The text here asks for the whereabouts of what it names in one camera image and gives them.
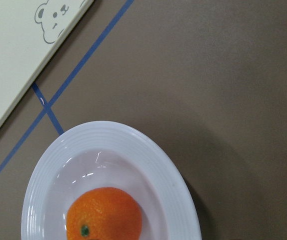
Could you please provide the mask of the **orange fruit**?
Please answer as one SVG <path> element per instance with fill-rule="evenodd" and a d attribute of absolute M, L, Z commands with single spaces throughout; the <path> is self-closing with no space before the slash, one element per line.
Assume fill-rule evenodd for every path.
<path fill-rule="evenodd" d="M 68 240 L 138 240 L 141 232 L 139 204 L 118 188 L 102 187 L 85 192 L 67 211 Z"/>

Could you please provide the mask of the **white round plate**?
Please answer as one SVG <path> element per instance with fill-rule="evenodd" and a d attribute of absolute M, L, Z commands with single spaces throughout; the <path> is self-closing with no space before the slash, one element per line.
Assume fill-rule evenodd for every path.
<path fill-rule="evenodd" d="M 26 189 L 21 238 L 66 239 L 69 207 L 102 187 L 122 189 L 137 201 L 141 239 L 201 239 L 194 202 L 171 159 L 140 131 L 112 121 L 75 126 L 46 149 Z"/>

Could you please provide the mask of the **cream bear tray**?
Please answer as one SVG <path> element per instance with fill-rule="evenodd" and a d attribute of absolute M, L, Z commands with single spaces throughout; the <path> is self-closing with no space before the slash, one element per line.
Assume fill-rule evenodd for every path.
<path fill-rule="evenodd" d="M 0 0 L 0 127 L 91 5 Z"/>

